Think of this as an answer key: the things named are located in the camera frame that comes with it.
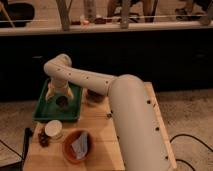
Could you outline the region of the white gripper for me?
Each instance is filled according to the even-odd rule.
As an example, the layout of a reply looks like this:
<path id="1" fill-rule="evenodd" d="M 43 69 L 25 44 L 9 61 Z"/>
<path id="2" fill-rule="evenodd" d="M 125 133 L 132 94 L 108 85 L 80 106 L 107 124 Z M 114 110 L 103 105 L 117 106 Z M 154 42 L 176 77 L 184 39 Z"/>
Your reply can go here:
<path id="1" fill-rule="evenodd" d="M 69 87 L 68 82 L 63 79 L 51 78 L 50 83 L 48 83 L 48 90 L 45 95 L 45 100 L 48 101 L 54 93 L 66 94 L 69 100 L 74 99 L 72 89 Z"/>

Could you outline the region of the brown cup behind arm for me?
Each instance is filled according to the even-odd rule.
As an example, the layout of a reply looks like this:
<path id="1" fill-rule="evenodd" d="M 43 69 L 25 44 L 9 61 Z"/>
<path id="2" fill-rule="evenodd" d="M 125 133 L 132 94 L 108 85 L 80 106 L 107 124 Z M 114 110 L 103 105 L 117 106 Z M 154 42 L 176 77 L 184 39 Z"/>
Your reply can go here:
<path id="1" fill-rule="evenodd" d="M 92 90 L 87 90 L 86 99 L 94 103 L 102 103 L 105 97 Z"/>

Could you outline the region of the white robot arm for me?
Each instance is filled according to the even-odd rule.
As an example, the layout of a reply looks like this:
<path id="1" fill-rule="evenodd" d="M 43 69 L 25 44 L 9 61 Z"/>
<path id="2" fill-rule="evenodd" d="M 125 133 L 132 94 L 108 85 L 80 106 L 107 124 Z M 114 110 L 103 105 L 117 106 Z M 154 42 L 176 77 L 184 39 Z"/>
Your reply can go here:
<path id="1" fill-rule="evenodd" d="M 57 82 L 71 82 L 107 96 L 126 171 L 174 171 L 163 131 L 144 82 L 133 75 L 113 76 L 72 68 L 65 54 L 44 64 Z"/>

